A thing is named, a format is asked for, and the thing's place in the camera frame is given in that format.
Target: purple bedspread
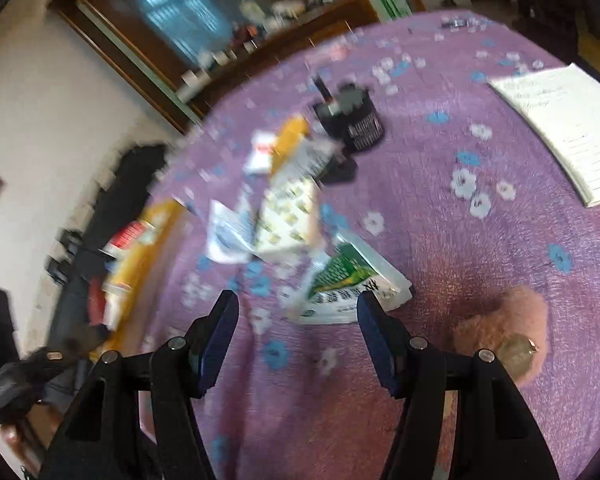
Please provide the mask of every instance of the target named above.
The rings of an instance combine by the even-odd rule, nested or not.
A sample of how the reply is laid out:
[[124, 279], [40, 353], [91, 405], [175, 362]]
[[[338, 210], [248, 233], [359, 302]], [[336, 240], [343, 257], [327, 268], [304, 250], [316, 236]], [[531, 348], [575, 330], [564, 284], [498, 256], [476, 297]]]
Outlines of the purple bedspread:
[[[358, 30], [350, 55], [321, 69], [332, 87], [356, 79], [373, 88], [387, 129], [356, 157], [354, 183], [322, 190], [323, 229], [348, 226], [414, 283], [416, 297], [394, 315], [442, 349], [460, 320], [492, 308], [507, 286], [544, 296], [550, 352], [522, 393], [571, 480], [600, 446], [600, 206], [583, 207], [536, 134], [485, 83], [560, 62], [501, 24], [478, 16], [477, 27], [441, 30], [442, 16]], [[378, 66], [390, 82], [379, 83]], [[293, 112], [315, 120], [308, 75], [299, 54], [225, 98], [153, 192], [195, 216], [144, 348], [182, 334], [223, 288], [240, 298], [218, 384], [194, 405], [219, 478], [375, 480], [402, 407], [380, 388], [356, 324], [283, 319], [306, 257], [227, 266], [203, 256], [209, 201], [235, 206], [254, 129], [275, 131]], [[257, 206], [266, 178], [248, 182]], [[445, 432], [436, 480], [449, 466]]]

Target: green and white package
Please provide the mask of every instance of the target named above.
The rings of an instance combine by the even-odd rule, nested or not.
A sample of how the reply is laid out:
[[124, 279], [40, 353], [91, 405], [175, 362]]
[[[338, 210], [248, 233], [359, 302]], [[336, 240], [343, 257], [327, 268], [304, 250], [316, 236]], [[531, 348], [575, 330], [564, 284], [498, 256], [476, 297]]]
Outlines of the green and white package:
[[357, 321], [356, 303], [364, 290], [376, 295], [388, 312], [409, 301], [412, 285], [362, 238], [341, 230], [336, 254], [314, 258], [299, 291], [286, 304], [286, 316], [298, 324]]

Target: notepad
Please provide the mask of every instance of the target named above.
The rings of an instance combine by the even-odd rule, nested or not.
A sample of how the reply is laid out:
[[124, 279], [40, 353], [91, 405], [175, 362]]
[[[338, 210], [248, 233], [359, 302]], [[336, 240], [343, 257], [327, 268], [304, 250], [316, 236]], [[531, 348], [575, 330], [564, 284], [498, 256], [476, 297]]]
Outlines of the notepad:
[[489, 79], [564, 168], [584, 205], [600, 204], [600, 83], [572, 64]]

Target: pink plush toy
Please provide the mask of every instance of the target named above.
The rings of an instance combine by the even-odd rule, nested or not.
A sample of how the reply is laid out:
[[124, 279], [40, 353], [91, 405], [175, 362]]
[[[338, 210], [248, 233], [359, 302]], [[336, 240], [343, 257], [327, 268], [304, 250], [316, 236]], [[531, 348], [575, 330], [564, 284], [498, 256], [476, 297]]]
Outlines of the pink plush toy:
[[548, 308], [528, 286], [507, 289], [498, 302], [498, 310], [456, 326], [454, 346], [465, 355], [480, 348], [492, 350], [516, 385], [524, 386], [538, 376], [548, 352]]

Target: metal screw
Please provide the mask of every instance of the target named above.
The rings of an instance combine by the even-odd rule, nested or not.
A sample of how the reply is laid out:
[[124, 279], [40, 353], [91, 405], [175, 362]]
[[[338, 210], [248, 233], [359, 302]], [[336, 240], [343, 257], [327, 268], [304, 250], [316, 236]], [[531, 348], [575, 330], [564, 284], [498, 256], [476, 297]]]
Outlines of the metal screw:
[[167, 342], [167, 345], [169, 346], [169, 348], [171, 348], [171, 350], [180, 350], [186, 343], [187, 343], [186, 339], [184, 339], [183, 337], [177, 336], [177, 337], [172, 337], [171, 339], [169, 339], [169, 341]]
[[427, 343], [427, 340], [420, 336], [409, 339], [409, 345], [411, 348], [415, 348], [416, 350], [424, 350], [428, 344], [429, 343]]
[[107, 350], [102, 354], [102, 362], [106, 365], [112, 363], [118, 358], [118, 352], [115, 350]]
[[493, 363], [496, 360], [496, 356], [493, 354], [493, 352], [491, 350], [487, 350], [486, 348], [483, 348], [478, 352], [478, 357], [485, 363]]

